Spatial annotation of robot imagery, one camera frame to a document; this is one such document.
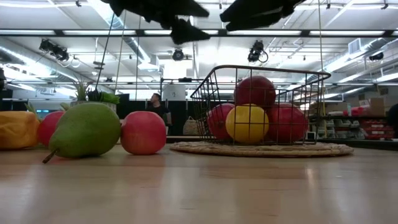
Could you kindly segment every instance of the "table surface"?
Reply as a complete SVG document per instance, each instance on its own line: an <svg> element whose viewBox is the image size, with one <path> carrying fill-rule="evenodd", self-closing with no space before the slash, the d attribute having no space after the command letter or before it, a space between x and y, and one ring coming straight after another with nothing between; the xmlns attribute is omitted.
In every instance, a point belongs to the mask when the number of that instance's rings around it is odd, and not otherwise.
<svg viewBox="0 0 398 224"><path fill-rule="evenodd" d="M271 159L171 152L41 164L0 152L0 223L395 224L398 152Z"/></svg>

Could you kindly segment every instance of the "air duct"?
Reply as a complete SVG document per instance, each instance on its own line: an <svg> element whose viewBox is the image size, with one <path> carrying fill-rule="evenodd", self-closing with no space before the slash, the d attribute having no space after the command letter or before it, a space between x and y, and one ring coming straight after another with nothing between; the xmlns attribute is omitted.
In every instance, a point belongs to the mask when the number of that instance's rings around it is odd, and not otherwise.
<svg viewBox="0 0 398 224"><path fill-rule="evenodd" d="M83 77L72 70L68 68L63 68L60 65L58 65L56 62L53 62L45 57L42 57L41 55L28 50L24 47L21 47L18 44L15 44L14 42L0 37L0 51L2 52L3 55L7 55L8 58L13 58L10 62L4 62L4 63L12 63L12 64L18 64L18 65L27 65L32 70L34 70L36 74L41 73L41 75L52 75L54 74L54 78L56 78L56 74L62 75L64 77L67 77L72 80L77 80L76 77L80 78L82 80L89 80L92 81L86 77ZM108 87L101 86L101 90L103 91L110 91Z"/></svg>
<svg viewBox="0 0 398 224"><path fill-rule="evenodd" d="M336 57L327 60L323 65L326 72L334 72L357 58L369 57L385 51L387 46L395 42L395 38L364 39L358 38L348 44L348 49Z"/></svg>
<svg viewBox="0 0 398 224"><path fill-rule="evenodd" d="M100 0L87 0L92 8L105 20L105 22L112 27L112 29L123 29L124 22L118 18L113 17L113 11L110 8L109 4L106 4ZM141 63L151 63L154 61L153 58L150 58L146 52L138 45L137 41L132 37L123 37L123 41L131 48L131 50L137 55L139 61Z"/></svg>

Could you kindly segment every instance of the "black wire basket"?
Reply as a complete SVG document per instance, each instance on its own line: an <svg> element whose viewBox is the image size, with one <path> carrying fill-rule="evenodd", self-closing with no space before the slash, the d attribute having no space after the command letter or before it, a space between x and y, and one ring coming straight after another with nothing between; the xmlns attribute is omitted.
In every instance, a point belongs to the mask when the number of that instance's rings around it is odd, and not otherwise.
<svg viewBox="0 0 398 224"><path fill-rule="evenodd" d="M219 81L232 73L234 80ZM286 76L303 81L269 80ZM330 76L280 68L217 66L191 95L200 138L220 144L315 144L323 81ZM311 141L307 140L309 131Z"/></svg>

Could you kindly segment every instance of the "pear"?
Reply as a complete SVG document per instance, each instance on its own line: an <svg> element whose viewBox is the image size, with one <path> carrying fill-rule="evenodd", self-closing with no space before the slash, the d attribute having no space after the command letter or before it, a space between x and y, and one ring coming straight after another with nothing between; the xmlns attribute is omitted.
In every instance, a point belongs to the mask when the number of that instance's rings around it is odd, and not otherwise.
<svg viewBox="0 0 398 224"><path fill-rule="evenodd" d="M49 143L51 154L65 158L102 155L113 148L121 134L119 117L102 103L71 107L57 123Z"/></svg>

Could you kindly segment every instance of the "person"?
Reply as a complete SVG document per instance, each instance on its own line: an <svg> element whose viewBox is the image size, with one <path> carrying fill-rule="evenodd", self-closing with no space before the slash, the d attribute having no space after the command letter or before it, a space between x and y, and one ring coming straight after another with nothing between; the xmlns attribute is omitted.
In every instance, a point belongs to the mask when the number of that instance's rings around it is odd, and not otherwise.
<svg viewBox="0 0 398 224"><path fill-rule="evenodd" d="M160 95L154 93L150 98L150 102L152 103L148 106L147 111L151 111L157 113L163 120L164 116L166 117L166 132L169 130L168 127L172 125L172 114L165 106L160 104Z"/></svg>
<svg viewBox="0 0 398 224"><path fill-rule="evenodd" d="M398 104L391 106L388 111L387 123L394 130L394 139L398 139Z"/></svg>
<svg viewBox="0 0 398 224"><path fill-rule="evenodd" d="M6 76L4 75L4 70L0 68L0 111L2 110L2 89L6 82Z"/></svg>

